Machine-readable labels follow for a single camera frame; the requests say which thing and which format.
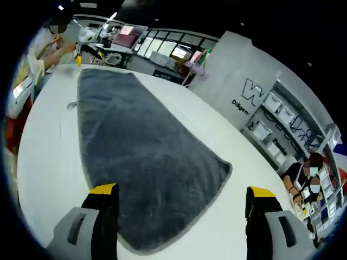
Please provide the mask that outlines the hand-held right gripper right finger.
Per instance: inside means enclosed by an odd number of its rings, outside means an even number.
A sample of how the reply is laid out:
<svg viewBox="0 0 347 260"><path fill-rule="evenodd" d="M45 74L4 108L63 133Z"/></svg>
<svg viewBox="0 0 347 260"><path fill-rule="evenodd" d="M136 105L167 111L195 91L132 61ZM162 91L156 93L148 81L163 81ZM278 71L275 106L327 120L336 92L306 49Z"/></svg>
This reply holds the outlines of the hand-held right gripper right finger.
<svg viewBox="0 0 347 260"><path fill-rule="evenodd" d="M265 188L247 188L245 218L247 259L311 259L316 253L304 223Z"/></svg>

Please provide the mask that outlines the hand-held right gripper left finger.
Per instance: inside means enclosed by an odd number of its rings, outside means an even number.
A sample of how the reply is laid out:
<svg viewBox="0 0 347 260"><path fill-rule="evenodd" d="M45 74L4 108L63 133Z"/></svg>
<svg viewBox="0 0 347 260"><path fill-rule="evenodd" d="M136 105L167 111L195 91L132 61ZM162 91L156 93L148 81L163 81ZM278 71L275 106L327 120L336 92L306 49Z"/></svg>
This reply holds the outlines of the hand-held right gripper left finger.
<svg viewBox="0 0 347 260"><path fill-rule="evenodd" d="M117 259L119 187L97 186L54 227L53 259Z"/></svg>

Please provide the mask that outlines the person's left hand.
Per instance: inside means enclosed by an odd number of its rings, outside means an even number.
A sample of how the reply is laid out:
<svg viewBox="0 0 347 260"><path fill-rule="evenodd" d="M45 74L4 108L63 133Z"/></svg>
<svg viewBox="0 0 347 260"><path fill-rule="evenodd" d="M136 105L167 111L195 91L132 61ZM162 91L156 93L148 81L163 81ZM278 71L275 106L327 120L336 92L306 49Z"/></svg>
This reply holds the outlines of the person's left hand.
<svg viewBox="0 0 347 260"><path fill-rule="evenodd" d="M76 48L76 43L66 43L61 48L59 48L55 53L57 57L60 59L63 55L73 53Z"/></svg>

